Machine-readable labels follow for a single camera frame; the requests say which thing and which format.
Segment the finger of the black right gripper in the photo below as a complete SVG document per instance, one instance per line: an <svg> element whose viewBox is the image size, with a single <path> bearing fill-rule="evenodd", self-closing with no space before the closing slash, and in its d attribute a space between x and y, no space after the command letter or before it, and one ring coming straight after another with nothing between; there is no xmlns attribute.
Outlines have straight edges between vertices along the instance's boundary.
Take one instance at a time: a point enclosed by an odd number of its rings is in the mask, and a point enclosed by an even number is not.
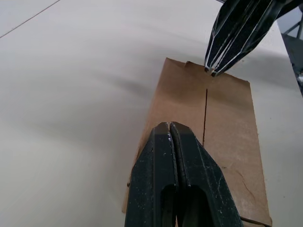
<svg viewBox="0 0 303 227"><path fill-rule="evenodd" d="M226 72L254 50L278 18L302 4L301 0L250 0L250 2L250 11L212 68L213 77Z"/></svg>
<svg viewBox="0 0 303 227"><path fill-rule="evenodd" d="M206 72L213 68L250 9L249 0L227 0L221 6L205 54Z"/></svg>

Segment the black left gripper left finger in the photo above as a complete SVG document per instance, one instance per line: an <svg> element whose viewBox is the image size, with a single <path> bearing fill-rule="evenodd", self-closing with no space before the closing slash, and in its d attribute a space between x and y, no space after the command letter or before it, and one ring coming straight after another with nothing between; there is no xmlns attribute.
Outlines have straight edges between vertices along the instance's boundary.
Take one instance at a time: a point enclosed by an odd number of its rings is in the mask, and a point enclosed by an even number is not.
<svg viewBox="0 0 303 227"><path fill-rule="evenodd" d="M126 227L173 227L176 224L178 173L168 124L151 130L132 168Z"/></svg>

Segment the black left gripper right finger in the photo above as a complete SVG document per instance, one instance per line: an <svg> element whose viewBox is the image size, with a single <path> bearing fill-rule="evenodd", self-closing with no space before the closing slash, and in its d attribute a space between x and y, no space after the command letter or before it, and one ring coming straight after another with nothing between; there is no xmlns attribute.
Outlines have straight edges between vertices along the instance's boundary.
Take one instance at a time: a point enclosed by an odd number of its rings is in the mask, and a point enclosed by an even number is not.
<svg viewBox="0 0 303 227"><path fill-rule="evenodd" d="M179 180L180 227L241 227L239 212L217 163L192 130L170 124Z"/></svg>

